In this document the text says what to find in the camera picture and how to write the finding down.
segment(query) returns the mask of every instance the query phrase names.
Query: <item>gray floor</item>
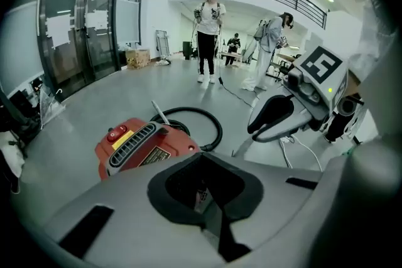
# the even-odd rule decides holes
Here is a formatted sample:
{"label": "gray floor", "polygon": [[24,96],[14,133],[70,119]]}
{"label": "gray floor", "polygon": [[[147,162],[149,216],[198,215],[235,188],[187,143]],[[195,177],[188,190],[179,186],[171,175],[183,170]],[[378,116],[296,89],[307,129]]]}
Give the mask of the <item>gray floor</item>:
{"label": "gray floor", "polygon": [[[227,88],[250,104],[256,103],[254,93],[239,88],[247,75],[245,68],[222,67],[221,73]],[[217,152],[231,155],[248,137],[246,127],[251,108],[219,83],[197,83],[196,61],[174,60],[170,66],[114,73],[67,99],[65,111],[47,124],[28,146],[21,193],[13,198],[19,214],[43,225],[58,209],[98,183],[96,144],[109,127],[130,117],[152,118],[155,110],[151,100],[162,110],[193,106],[215,115],[224,130]],[[185,123],[200,146],[210,143],[215,136],[213,124],[202,115],[181,112],[170,118]],[[329,159],[352,146],[341,139],[329,144],[321,132],[311,130],[296,136],[316,153],[323,167]],[[315,158],[305,147],[286,143],[285,149],[294,168],[318,169]],[[286,166],[277,141],[254,143],[245,158]]]}

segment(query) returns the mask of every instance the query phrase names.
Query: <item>red power switch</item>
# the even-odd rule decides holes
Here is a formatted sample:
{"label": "red power switch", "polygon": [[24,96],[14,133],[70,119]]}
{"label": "red power switch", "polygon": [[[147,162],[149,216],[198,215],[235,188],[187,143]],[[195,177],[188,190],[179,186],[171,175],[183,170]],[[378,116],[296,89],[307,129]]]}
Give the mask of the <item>red power switch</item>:
{"label": "red power switch", "polygon": [[107,135],[107,140],[110,143],[116,142],[124,133],[127,132],[127,127],[124,125],[117,126],[115,129],[111,130]]}

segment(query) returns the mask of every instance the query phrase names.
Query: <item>metal door frame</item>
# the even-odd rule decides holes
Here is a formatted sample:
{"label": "metal door frame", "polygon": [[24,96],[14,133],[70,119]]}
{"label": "metal door frame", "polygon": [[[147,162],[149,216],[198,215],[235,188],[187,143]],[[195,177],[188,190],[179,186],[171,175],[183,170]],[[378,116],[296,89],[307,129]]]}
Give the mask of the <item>metal door frame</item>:
{"label": "metal door frame", "polygon": [[[84,33],[86,32],[85,30],[85,12],[87,9],[87,1],[88,0],[75,0],[75,6],[74,6],[74,32],[73,32],[73,37],[74,37],[74,42],[75,42],[75,49],[76,51],[83,51],[82,58],[84,59],[84,78],[86,85],[89,85],[90,83],[95,82],[95,75],[93,73],[94,69],[92,67],[92,63],[90,60],[90,52],[88,49],[88,43],[87,39],[84,36]],[[43,67],[43,71],[45,73],[45,77],[49,79],[50,81],[50,89],[55,95],[55,98],[61,102],[67,97],[64,95],[57,94],[56,91],[58,90],[57,88],[57,80],[56,76],[53,71],[52,67],[52,62],[50,60],[50,55],[49,55],[49,48],[48,48],[48,39],[46,36],[46,16],[45,16],[45,2],[46,0],[39,0],[39,36],[38,36],[38,45],[40,49],[40,58],[41,58],[41,63]],[[116,39],[116,36],[112,34],[114,31],[114,28],[112,24],[114,23],[114,10],[113,10],[113,0],[109,0],[109,5],[108,5],[108,28],[107,32],[109,34],[109,43],[111,44],[111,52],[112,52],[112,59],[114,62],[114,66],[116,68],[116,71],[120,70],[120,64],[119,60],[117,57],[117,44],[114,41]],[[90,74],[88,74],[87,68],[85,66],[91,66],[91,72],[93,76],[91,77]]]}

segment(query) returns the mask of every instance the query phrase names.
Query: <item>red vacuum cleaner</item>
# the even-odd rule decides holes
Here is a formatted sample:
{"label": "red vacuum cleaner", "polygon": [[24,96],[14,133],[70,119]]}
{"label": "red vacuum cleaner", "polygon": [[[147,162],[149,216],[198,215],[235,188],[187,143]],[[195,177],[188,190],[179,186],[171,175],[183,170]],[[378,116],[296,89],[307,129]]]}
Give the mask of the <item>red vacuum cleaner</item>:
{"label": "red vacuum cleaner", "polygon": [[[194,152],[211,151],[222,139],[219,121],[207,111],[195,107],[179,107],[162,112],[152,101],[158,115],[150,122],[132,118],[119,124],[96,145],[99,158],[99,176],[102,180],[138,166]],[[192,111],[207,116],[215,124],[218,135],[212,144],[199,147],[190,137],[184,124],[168,120],[165,116],[179,111]]]}

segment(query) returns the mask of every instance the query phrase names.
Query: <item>yellow label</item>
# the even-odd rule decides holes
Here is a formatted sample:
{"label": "yellow label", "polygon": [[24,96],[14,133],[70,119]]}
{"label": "yellow label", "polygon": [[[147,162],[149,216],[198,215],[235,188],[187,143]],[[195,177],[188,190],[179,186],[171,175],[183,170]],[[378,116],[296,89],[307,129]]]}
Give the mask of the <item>yellow label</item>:
{"label": "yellow label", "polygon": [[134,134],[133,131],[128,131],[127,133],[125,133],[125,135],[123,135],[122,137],[120,137],[120,139],[118,139],[113,145],[112,147],[114,148],[114,150],[117,150],[121,144],[123,144],[124,142],[126,142],[132,135]]}

